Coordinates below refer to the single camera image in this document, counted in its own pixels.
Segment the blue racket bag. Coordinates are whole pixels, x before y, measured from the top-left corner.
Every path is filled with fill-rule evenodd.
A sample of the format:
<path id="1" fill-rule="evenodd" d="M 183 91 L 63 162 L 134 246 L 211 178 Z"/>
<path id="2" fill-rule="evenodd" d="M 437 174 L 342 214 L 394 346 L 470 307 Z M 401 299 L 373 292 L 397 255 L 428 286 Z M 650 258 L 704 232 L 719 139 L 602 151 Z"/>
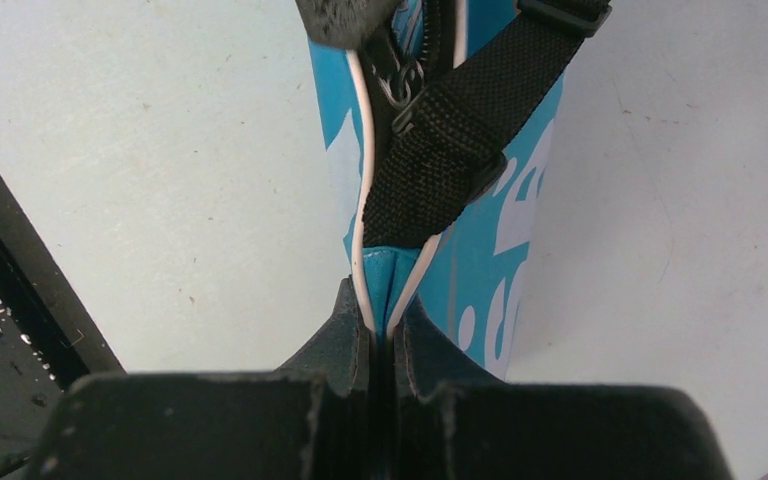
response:
<path id="1" fill-rule="evenodd" d="M 356 50 L 310 39 L 360 318 L 420 303 L 503 377 L 564 74 L 606 1 L 401 1 Z"/>

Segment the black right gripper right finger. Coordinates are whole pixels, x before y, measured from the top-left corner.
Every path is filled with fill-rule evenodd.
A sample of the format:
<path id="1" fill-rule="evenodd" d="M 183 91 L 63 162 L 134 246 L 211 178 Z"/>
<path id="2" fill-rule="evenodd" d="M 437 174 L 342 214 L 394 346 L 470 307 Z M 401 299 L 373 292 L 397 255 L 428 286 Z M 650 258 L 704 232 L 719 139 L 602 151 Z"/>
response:
<path id="1" fill-rule="evenodd" d="M 705 414 L 645 385 L 513 384 L 412 304 L 393 348 L 399 479 L 728 479 Z"/>

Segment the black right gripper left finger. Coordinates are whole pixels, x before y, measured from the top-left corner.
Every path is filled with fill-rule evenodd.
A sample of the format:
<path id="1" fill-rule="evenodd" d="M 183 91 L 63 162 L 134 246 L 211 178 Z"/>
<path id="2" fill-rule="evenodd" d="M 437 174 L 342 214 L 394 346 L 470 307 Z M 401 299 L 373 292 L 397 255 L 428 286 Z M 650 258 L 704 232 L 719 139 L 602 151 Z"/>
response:
<path id="1" fill-rule="evenodd" d="M 98 374 L 59 401 L 28 479 L 369 479 L 371 337 L 350 279 L 271 371 Z"/>

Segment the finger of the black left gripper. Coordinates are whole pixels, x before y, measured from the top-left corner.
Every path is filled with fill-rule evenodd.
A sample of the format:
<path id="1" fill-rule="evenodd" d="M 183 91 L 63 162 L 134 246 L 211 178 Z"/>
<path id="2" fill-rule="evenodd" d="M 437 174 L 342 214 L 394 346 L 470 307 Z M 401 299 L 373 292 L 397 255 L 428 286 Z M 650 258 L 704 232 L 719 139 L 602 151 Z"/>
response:
<path id="1" fill-rule="evenodd" d="M 400 4 L 400 0 L 296 0 L 308 38 L 340 50 L 362 46 Z"/>

